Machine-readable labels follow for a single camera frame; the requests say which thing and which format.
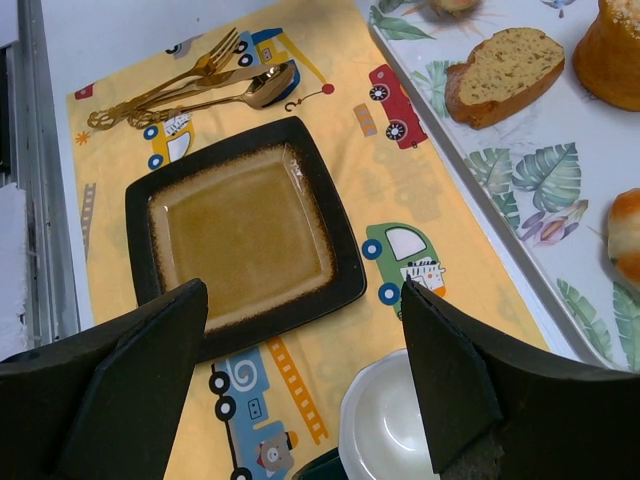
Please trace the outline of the small round bread roll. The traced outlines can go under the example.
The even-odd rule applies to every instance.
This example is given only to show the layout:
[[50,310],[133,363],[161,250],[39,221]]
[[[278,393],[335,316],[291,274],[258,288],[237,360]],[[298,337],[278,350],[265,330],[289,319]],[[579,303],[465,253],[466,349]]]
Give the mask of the small round bread roll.
[[431,0],[430,4],[436,12],[444,11],[457,14],[474,8],[478,0]]

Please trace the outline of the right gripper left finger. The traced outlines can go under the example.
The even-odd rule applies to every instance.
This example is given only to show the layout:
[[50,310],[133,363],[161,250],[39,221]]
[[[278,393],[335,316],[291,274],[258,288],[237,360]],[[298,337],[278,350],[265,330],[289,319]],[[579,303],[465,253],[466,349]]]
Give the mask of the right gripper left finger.
[[207,313],[194,279],[3,360],[2,478],[163,478]]

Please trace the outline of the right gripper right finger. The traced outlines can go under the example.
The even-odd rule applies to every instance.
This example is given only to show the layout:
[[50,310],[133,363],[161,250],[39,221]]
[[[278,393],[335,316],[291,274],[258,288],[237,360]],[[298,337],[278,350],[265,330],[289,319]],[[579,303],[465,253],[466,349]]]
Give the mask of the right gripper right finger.
[[639,378],[520,341],[416,282],[401,321],[443,479],[635,479]]

